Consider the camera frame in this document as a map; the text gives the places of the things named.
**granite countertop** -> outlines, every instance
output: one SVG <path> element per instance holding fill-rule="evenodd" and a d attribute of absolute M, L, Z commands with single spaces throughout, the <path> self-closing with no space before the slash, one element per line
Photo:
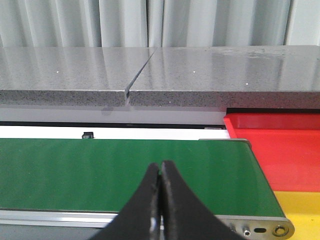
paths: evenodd
<path fill-rule="evenodd" d="M 124 106 L 155 48 L 2 47 L 0 104 Z"/>
<path fill-rule="evenodd" d="M 133 106 L 320 108 L 319 46 L 158 48 Z"/>

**red plastic bin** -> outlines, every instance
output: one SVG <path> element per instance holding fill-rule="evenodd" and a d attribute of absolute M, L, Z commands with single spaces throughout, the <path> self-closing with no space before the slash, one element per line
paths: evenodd
<path fill-rule="evenodd" d="M 231 113 L 231 138 L 244 138 L 274 191 L 320 192 L 320 114 Z"/>

